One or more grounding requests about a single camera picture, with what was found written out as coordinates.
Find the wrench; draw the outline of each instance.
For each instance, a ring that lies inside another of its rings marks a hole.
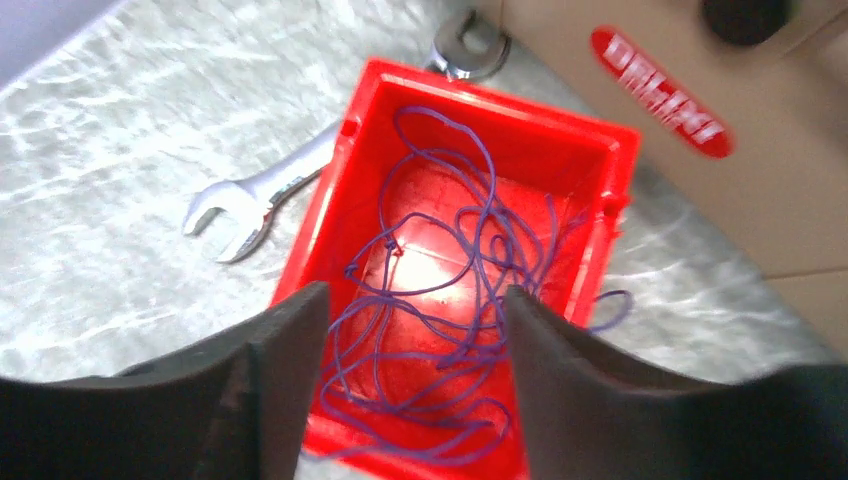
[[[463,42],[477,20],[467,9],[447,20],[433,39],[423,68],[451,80],[480,80],[497,72],[509,54],[510,39],[498,36],[485,52],[472,52]],[[221,211],[238,222],[238,232],[216,259],[234,263],[253,252],[268,233],[274,210],[320,175],[333,158],[341,121],[325,128],[281,162],[242,180],[224,180],[195,195],[183,220],[183,234],[197,235]]]

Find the red label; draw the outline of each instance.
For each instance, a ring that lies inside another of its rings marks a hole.
[[[733,152],[727,125],[622,34],[612,27],[596,28],[592,50],[618,84],[666,129],[713,159]]]

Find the black plastic part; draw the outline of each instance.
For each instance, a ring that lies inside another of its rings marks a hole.
[[[534,479],[848,479],[848,366],[709,383],[627,355],[518,287],[506,310]]]
[[[328,317],[316,283],[120,376],[0,379],[0,478],[291,479]]]
[[[739,47],[759,45],[783,28],[793,0],[703,0],[701,14],[721,40]]]

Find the open-end wrench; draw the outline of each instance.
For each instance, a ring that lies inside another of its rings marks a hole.
[[[476,12],[468,9],[443,23],[423,68],[469,81],[497,72],[509,54],[509,37],[499,35],[484,52],[469,50],[463,38],[476,19]],[[333,123],[263,172],[242,180],[217,182],[198,193],[183,220],[183,234],[198,234],[218,212],[227,211],[235,217],[238,232],[217,261],[233,263],[245,258],[268,233],[273,211],[330,163],[339,127],[340,121]]]

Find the cardboard box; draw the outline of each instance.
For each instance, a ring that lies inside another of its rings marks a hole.
[[[698,0],[477,0],[848,354],[848,0],[798,2],[740,48]]]

